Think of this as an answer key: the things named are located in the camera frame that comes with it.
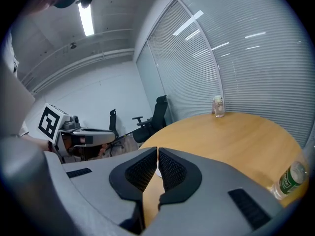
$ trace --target wooden table top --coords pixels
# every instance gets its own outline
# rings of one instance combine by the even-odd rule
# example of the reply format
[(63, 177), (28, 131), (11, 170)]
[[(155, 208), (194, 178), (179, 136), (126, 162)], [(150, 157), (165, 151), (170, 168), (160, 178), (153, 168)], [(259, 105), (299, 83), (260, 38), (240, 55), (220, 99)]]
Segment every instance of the wooden table top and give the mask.
[[(164, 147), (227, 163), (265, 188), (286, 171), (301, 148), (282, 127), (259, 116), (226, 113), (194, 116), (175, 122), (149, 138), (141, 148)], [(285, 207), (302, 197), (307, 182), (281, 201)], [(163, 182), (156, 174), (143, 193), (145, 223), (158, 213)]]

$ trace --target white wall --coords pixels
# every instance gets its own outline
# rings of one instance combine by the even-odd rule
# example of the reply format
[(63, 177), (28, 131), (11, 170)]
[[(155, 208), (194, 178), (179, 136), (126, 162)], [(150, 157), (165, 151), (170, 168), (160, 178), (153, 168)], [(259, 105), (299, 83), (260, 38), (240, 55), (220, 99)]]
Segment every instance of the white wall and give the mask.
[(36, 128), (45, 102), (77, 115), (82, 126), (101, 129), (109, 128), (109, 112), (116, 109), (119, 135), (138, 128), (133, 117), (152, 116), (137, 68), (126, 58), (94, 63), (61, 80), (36, 95), (26, 118), (31, 136), (43, 138)]
[(133, 24), (133, 60), (136, 61), (150, 32), (173, 0), (141, 0)]

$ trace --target ceiling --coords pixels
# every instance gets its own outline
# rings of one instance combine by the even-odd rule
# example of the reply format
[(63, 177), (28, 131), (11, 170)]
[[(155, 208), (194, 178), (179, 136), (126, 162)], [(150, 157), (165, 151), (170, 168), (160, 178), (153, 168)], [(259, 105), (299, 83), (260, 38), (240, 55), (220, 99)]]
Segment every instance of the ceiling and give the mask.
[[(78, 60), (108, 51), (133, 48), (131, 31), (141, 0), (93, 0), (95, 34), (85, 37), (78, 5), (50, 7), (19, 18), (12, 45), (19, 61), (18, 77), (28, 90)], [(77, 47), (70, 48), (75, 42)]]

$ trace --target chair armrest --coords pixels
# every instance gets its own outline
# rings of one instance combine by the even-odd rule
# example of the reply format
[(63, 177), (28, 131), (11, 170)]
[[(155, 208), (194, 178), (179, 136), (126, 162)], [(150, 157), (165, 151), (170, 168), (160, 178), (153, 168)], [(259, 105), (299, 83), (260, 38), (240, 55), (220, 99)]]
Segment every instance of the chair armrest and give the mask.
[(141, 118), (143, 118), (143, 116), (134, 117), (134, 118), (132, 118), (132, 119), (133, 119), (133, 120), (136, 120), (136, 119), (141, 119)]
[(151, 121), (150, 121), (150, 120), (148, 120), (148, 121), (144, 121), (144, 122), (140, 122), (140, 123), (137, 123), (137, 125), (138, 125), (138, 126), (142, 126), (142, 125), (146, 125), (146, 124), (149, 124), (149, 123), (151, 123)]

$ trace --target chair backrest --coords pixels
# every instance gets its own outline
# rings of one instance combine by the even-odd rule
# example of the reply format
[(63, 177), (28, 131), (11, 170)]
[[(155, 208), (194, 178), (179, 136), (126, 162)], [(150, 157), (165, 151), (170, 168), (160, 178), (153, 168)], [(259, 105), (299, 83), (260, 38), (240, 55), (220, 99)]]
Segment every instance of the chair backrest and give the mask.
[(116, 109), (109, 112), (110, 118), (109, 118), (109, 130), (113, 131), (115, 133), (116, 138), (119, 137), (118, 132), (116, 130)]
[(154, 130), (158, 131), (164, 128), (163, 123), (166, 109), (167, 109), (166, 95), (158, 97), (151, 122), (151, 126)]

